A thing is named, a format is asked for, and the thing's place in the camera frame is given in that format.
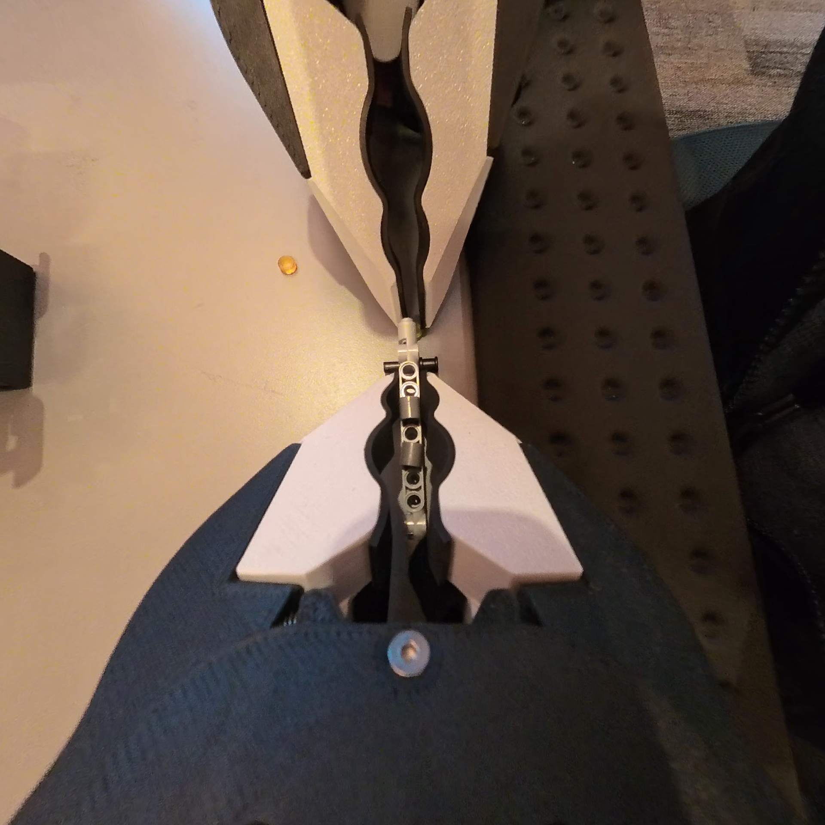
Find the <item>light grey holed brick beam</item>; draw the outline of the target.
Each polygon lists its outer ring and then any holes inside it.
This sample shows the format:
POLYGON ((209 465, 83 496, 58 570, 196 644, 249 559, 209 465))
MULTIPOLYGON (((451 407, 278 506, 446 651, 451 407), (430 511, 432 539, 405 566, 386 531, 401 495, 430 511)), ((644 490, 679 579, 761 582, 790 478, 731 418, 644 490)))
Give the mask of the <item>light grey holed brick beam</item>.
POLYGON ((400 464, 400 506, 407 546, 410 550, 428 530, 428 471, 426 441, 421 416, 420 370, 417 360, 399 361, 398 377, 398 463, 400 464))

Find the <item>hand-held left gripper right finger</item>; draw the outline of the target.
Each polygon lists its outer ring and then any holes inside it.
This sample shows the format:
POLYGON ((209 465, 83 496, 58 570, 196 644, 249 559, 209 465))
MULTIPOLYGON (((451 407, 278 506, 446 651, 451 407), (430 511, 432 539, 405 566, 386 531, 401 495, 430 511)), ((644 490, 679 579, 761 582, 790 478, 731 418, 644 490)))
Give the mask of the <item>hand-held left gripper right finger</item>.
POLYGON ((421 388, 429 512, 412 585, 426 620, 462 620, 495 590, 581 578, 519 439, 439 377, 421 388))

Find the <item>grey chair seat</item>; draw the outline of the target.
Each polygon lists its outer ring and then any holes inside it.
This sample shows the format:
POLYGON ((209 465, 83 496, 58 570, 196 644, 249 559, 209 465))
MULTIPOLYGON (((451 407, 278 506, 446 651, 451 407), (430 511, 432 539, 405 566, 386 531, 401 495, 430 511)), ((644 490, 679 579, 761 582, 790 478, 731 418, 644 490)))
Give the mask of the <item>grey chair seat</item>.
POLYGON ((749 121, 672 138, 684 209, 692 209, 726 186, 780 124, 780 119, 749 121))

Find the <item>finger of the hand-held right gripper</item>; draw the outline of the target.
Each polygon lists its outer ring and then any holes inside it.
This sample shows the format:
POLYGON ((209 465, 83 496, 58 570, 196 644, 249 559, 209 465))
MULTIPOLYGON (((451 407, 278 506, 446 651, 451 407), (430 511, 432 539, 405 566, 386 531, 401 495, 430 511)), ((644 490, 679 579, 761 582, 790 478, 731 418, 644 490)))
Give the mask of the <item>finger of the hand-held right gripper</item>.
POLYGON ((418 324, 435 319, 488 178, 498 3, 427 1, 403 23, 403 72, 424 128, 418 324))
POLYGON ((380 230, 384 205, 362 151, 370 92, 364 39, 326 1, 265 1, 300 139, 309 186, 370 292, 402 317, 394 268, 380 230))

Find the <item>black studded foam pad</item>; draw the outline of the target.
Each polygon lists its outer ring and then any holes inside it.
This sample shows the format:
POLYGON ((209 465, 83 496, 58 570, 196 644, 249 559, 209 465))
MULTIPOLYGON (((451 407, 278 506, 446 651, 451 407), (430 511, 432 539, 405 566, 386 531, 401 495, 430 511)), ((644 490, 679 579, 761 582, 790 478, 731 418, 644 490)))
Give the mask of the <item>black studded foam pad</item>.
POLYGON ((482 408, 643 550, 795 784, 641 2, 545 2, 468 245, 482 408))

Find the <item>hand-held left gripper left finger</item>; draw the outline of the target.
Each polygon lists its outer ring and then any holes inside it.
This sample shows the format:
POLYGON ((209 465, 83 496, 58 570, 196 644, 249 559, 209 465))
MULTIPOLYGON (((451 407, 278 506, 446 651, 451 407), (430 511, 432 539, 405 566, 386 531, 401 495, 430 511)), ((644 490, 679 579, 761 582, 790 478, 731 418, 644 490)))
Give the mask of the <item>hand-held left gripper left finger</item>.
POLYGON ((373 583, 370 539, 379 523, 380 482, 394 465, 394 431, 383 377, 299 444, 256 528, 237 575, 243 582, 328 590, 347 618, 373 583))

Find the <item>grey orange toy brick model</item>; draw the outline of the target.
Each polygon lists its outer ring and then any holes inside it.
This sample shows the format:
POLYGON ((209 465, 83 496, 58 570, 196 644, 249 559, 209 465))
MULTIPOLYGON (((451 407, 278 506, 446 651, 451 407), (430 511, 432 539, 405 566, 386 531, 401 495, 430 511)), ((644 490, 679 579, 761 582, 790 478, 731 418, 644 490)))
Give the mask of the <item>grey orange toy brick model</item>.
POLYGON ((31 387, 36 328, 36 273, 1 251, 1 390, 31 387))

